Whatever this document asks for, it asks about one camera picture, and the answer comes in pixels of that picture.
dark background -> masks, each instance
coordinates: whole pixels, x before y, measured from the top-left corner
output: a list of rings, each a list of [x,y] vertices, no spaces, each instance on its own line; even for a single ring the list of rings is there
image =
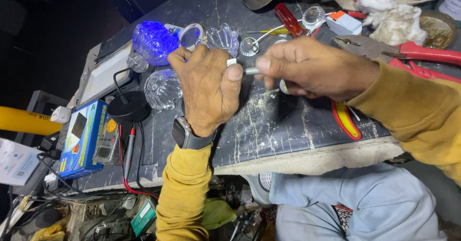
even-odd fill
[[[27,14],[17,35],[0,30],[0,106],[26,109],[36,90],[70,100],[88,51],[129,25],[107,0],[14,1]],[[0,19],[17,13],[2,8]],[[14,140],[16,132],[0,130],[0,137]],[[7,189],[0,184],[4,204]],[[0,207],[0,221],[8,209]]]

light blue pants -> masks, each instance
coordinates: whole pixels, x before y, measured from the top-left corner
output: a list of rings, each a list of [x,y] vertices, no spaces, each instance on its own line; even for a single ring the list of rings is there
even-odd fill
[[[269,199],[279,204],[276,238],[285,240],[447,240],[438,231],[435,197],[403,168],[385,163],[320,176],[273,174]],[[343,237],[331,205],[353,209]]]

yellow pipe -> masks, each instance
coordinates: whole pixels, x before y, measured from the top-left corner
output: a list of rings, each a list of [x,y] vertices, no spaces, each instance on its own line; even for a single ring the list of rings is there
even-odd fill
[[[47,136],[61,130],[51,116],[0,106],[0,129]]]

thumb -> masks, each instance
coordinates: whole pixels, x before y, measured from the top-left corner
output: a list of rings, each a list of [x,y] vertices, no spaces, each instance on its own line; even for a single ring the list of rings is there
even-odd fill
[[[242,84],[243,69],[239,64],[230,65],[223,74],[221,81],[221,92],[223,94],[223,102],[235,101],[238,102],[240,93],[240,85]]]
[[[261,56],[256,60],[256,67],[262,74],[272,78],[294,81],[299,75],[297,64],[288,62],[284,58]]]

hand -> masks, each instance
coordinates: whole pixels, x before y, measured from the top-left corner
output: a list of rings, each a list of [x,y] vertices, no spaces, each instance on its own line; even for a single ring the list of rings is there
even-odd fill
[[[242,67],[227,66],[231,56],[222,49],[198,45],[168,55],[181,83],[185,117],[195,136],[208,137],[238,109]]]
[[[285,79],[288,93],[308,98],[328,96],[348,101],[368,89],[379,74],[379,65],[362,56],[312,39],[272,45],[256,60],[264,85],[272,89],[274,79]]]

